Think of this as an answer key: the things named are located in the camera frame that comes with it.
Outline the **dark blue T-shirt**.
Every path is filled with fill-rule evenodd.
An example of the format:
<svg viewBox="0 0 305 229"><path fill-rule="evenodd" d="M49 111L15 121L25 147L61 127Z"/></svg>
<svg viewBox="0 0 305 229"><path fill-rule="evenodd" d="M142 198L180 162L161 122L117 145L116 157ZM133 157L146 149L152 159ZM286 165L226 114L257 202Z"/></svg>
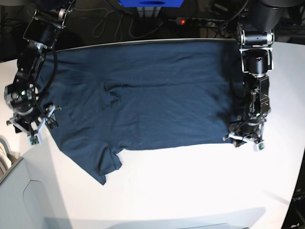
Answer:
<svg viewBox="0 0 305 229"><path fill-rule="evenodd" d="M59 150L99 183L122 150L218 144L240 113L235 42L148 42L58 52L45 102L61 107L50 131Z"/></svg>

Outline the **white slats at left edge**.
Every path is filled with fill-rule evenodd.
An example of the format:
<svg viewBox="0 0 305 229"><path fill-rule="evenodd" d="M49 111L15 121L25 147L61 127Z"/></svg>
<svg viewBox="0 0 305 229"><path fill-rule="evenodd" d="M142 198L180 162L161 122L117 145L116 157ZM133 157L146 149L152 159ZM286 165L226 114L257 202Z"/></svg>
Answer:
<svg viewBox="0 0 305 229"><path fill-rule="evenodd" d="M11 151L10 145L4 136L0 136L0 177L3 177L12 165L19 159L18 152Z"/></svg>

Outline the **grey bin at table corner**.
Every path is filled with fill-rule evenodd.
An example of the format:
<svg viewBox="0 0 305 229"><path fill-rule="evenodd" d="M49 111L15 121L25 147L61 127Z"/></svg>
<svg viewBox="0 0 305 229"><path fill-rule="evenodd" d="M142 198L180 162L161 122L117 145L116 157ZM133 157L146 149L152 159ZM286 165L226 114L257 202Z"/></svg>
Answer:
<svg viewBox="0 0 305 229"><path fill-rule="evenodd" d="M0 179L0 227L48 229L26 163L19 158Z"/></svg>

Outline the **black power strip red light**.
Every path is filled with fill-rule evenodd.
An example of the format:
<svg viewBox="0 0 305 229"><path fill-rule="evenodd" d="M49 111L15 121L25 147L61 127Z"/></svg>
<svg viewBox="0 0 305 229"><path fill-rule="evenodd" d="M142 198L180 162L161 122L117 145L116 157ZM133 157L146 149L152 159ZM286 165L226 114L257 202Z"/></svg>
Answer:
<svg viewBox="0 0 305 229"><path fill-rule="evenodd" d="M219 19L206 19L206 18L187 18L187 17L177 17L175 20L177 25L187 25L195 27L212 27L216 28L220 26L224 20Z"/></svg>

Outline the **blue box with oval hole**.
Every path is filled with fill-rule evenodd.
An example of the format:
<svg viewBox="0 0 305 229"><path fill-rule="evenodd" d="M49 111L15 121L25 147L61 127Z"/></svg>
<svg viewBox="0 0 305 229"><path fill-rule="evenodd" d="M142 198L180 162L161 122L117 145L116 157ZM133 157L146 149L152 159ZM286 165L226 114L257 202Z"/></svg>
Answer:
<svg viewBox="0 0 305 229"><path fill-rule="evenodd" d="M179 8L184 0L119 0L118 3L126 8L131 7L173 7Z"/></svg>

